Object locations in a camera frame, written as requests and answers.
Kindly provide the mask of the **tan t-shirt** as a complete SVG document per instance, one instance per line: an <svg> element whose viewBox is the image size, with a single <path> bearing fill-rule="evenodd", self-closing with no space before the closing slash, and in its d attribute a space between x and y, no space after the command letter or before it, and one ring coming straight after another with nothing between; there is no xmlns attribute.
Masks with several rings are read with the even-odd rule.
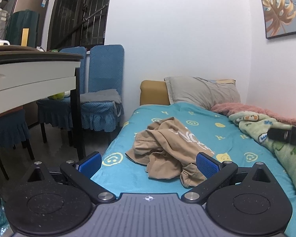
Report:
<svg viewBox="0 0 296 237"><path fill-rule="evenodd" d="M200 152L214 156L214 152L186 126L170 117L153 122L137 133L126 156L134 163L146 166L149 178L179 178L183 187L190 188L206 180L196 165Z"/></svg>

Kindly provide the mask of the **teal smiley bed sheet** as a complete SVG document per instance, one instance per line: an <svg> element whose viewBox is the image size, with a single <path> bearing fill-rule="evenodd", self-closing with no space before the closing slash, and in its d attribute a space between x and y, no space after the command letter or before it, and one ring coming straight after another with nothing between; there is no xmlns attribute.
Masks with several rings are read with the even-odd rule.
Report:
<svg viewBox="0 0 296 237"><path fill-rule="evenodd" d="M125 155L131 149L137 133L154 121L169 117L175 117L183 123L201 143L212 150L214 158L220 162L229 159L244 167L251 167L255 162L265 163L292 204L292 218L285 234L296 236L296 189L277 158L267 148L242 133L226 116L189 103L143 105L137 108L103 154L101 168L91 179L116 196L121 193L185 193L187 189L179 179L150 179L145 166L132 162Z"/></svg>

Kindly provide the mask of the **pink fuzzy blanket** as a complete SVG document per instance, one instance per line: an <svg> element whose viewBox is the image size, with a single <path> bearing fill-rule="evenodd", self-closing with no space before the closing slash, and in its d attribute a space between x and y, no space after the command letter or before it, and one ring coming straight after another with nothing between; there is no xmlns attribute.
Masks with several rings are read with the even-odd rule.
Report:
<svg viewBox="0 0 296 237"><path fill-rule="evenodd" d="M296 126L296 118L284 117L269 109L262 109L254 105L246 105L242 103L222 103L214 105L211 108L211 111L225 116L230 116L241 111L256 112L259 114L267 115L271 118L275 118L277 121L281 123Z"/></svg>

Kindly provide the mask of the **blue covered chair behind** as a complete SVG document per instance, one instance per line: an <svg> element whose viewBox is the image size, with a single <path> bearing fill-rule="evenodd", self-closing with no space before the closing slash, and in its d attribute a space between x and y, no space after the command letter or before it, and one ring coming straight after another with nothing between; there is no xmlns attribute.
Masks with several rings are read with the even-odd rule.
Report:
<svg viewBox="0 0 296 237"><path fill-rule="evenodd" d="M85 47L71 47L61 49L60 52L83 56L80 65L80 94L84 94L87 49ZM66 130L68 136L72 135L73 123L71 118L70 96L64 97L61 100L46 98L38 100L36 103L38 106L38 120L43 143L47 143L45 124L51 124L53 127Z"/></svg>

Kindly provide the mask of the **blue covered chair near bed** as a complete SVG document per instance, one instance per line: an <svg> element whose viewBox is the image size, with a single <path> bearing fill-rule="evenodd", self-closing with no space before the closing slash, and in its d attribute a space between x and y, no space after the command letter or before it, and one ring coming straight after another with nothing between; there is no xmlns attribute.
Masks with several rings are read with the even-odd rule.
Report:
<svg viewBox="0 0 296 237"><path fill-rule="evenodd" d="M99 45L90 50L88 91L116 89L122 96L125 50L120 44ZM112 133L120 124L123 105L115 102L81 103L82 127Z"/></svg>

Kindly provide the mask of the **green fruit on chair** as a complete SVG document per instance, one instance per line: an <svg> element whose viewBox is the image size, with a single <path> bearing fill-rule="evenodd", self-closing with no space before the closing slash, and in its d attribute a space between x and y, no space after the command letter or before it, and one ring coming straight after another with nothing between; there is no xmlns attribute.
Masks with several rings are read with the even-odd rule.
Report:
<svg viewBox="0 0 296 237"><path fill-rule="evenodd" d="M55 94L55 95L51 95L48 97L48 99L50 100L63 100L65 98L65 93L62 92L62 93L58 93L58 94Z"/></svg>

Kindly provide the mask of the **grey folded cloth on chair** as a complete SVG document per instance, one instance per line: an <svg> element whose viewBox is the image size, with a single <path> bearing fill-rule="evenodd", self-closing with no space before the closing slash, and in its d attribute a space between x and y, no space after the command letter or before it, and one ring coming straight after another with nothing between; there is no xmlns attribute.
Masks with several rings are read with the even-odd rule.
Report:
<svg viewBox="0 0 296 237"><path fill-rule="evenodd" d="M121 104L121 96L116 89L106 89L80 95L81 103L115 102Z"/></svg>

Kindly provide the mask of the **grey pillow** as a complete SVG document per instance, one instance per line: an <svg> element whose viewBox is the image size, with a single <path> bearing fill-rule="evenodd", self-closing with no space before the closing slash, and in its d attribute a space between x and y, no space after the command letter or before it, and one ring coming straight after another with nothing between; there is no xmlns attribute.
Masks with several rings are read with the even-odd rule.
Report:
<svg viewBox="0 0 296 237"><path fill-rule="evenodd" d="M206 80L194 76L170 76L164 81L170 104L185 102L210 110L216 104L241 101L233 79Z"/></svg>

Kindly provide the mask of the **mustard yellow headboard cushion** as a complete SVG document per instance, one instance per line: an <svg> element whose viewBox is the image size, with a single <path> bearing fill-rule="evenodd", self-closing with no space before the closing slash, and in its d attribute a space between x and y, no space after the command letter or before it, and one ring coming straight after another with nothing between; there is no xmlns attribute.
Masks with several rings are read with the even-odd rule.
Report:
<svg viewBox="0 0 296 237"><path fill-rule="evenodd" d="M169 105L166 82L144 80L140 85L140 105Z"/></svg>

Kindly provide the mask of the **dark window with grille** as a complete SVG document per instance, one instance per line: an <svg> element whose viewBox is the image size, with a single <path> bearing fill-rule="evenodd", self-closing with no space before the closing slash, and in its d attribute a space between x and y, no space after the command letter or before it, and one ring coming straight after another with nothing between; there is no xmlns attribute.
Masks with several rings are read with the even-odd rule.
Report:
<svg viewBox="0 0 296 237"><path fill-rule="evenodd" d="M55 0L47 50L103 45L110 0Z"/></svg>

